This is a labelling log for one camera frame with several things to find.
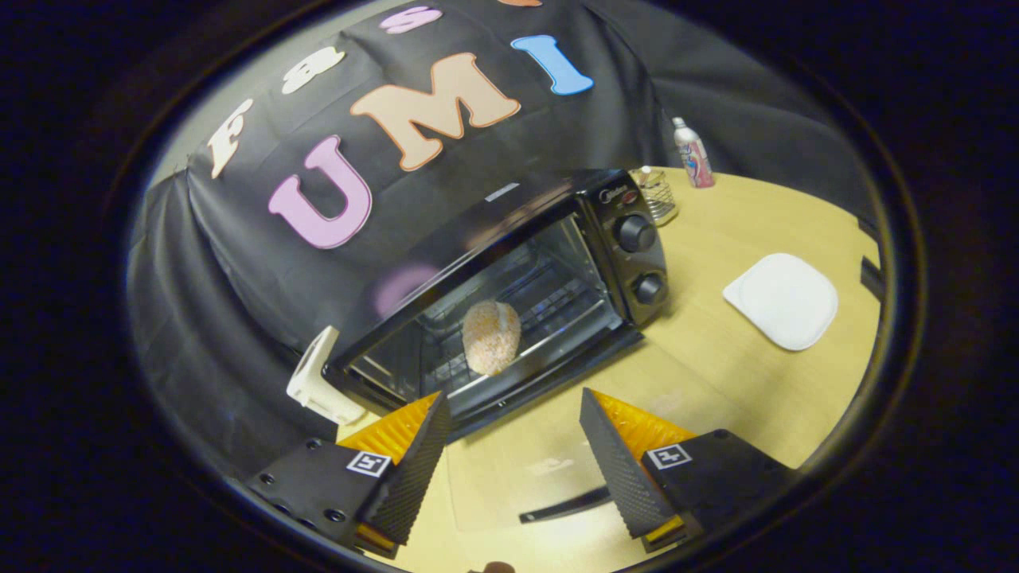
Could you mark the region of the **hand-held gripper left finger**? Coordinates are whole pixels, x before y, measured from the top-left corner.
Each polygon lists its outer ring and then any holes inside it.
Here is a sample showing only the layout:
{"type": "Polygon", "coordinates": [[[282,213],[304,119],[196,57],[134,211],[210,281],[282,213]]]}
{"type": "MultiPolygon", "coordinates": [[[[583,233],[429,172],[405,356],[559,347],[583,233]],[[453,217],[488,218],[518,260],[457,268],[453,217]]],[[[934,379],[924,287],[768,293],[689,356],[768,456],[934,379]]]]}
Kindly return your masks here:
{"type": "Polygon", "coordinates": [[[350,550],[396,557],[451,432],[433,392],[338,442],[306,439],[245,486],[299,527],[350,550]]]}

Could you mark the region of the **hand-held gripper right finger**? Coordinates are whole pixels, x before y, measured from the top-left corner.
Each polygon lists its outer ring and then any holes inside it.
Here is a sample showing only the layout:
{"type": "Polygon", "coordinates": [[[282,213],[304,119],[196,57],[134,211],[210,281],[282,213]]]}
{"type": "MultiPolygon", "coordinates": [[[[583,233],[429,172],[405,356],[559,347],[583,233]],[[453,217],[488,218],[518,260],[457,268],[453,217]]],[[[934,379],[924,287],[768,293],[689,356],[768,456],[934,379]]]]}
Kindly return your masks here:
{"type": "Polygon", "coordinates": [[[604,392],[583,390],[580,423],[627,532],[647,552],[736,524],[797,476],[728,429],[698,435],[604,392]]]}

